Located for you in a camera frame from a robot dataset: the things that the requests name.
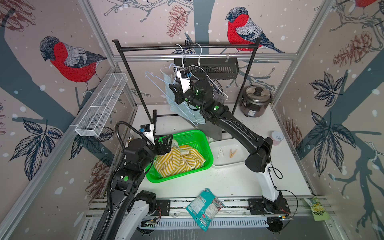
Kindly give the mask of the yellow striped towel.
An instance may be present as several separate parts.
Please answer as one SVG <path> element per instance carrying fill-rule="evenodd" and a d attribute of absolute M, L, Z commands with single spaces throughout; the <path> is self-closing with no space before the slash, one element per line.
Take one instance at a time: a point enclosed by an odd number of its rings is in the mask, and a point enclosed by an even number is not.
<path fill-rule="evenodd" d="M 206 160 L 198 150 L 183 145 L 172 147 L 169 153 L 157 156 L 154 165 L 157 172 L 166 178 L 200 169 L 205 162 Z"/>

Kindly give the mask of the light blue wire hanger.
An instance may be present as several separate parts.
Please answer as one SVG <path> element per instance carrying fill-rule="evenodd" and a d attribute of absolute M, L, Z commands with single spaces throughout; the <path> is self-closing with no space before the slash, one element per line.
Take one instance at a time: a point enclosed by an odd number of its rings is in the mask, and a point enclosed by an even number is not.
<path fill-rule="evenodd" d="M 170 64 L 168 67 L 160 69 L 161 73 L 163 74 L 162 78 L 148 71 L 145 72 L 145 77 L 162 92 L 161 97 L 167 101 L 167 104 L 170 106 L 170 110 L 173 113 L 184 118 L 194 127 L 196 127 L 198 124 L 205 125 L 206 121 L 203 120 L 203 117 L 198 115 L 198 112 L 191 110 L 191 108 L 186 103 L 181 103 L 179 105 L 175 103 L 175 94 L 169 88 L 169 85 L 177 83 L 176 70 L 182 70 L 182 67 L 176 66 L 175 64 Z"/>

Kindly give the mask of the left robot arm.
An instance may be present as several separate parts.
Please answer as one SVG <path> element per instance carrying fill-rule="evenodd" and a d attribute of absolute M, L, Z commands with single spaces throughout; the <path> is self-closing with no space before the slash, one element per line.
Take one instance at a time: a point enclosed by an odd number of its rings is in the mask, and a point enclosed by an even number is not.
<path fill-rule="evenodd" d="M 151 146 L 134 139 L 124 148 L 123 157 L 107 183 L 107 205 L 92 235 L 93 240 L 129 240 L 145 216 L 155 212 L 156 194 L 139 187 L 158 155 L 172 149 L 173 136 L 156 139 Z"/>

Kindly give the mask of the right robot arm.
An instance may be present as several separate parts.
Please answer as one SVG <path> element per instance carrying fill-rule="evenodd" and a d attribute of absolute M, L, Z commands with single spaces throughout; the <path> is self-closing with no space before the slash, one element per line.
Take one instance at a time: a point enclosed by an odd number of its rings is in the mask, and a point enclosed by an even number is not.
<path fill-rule="evenodd" d="M 271 161 L 273 140 L 254 133 L 230 112 L 229 108 L 214 99 L 214 88 L 206 80 L 197 81 L 192 88 L 183 90 L 181 84 L 169 84 L 175 95 L 175 103 L 187 103 L 200 111 L 208 122 L 227 131 L 249 153 L 245 159 L 246 167 L 256 173 L 262 189 L 262 197 L 250 211 L 257 214 L 289 215 L 291 213 L 282 191 L 273 182 Z"/>

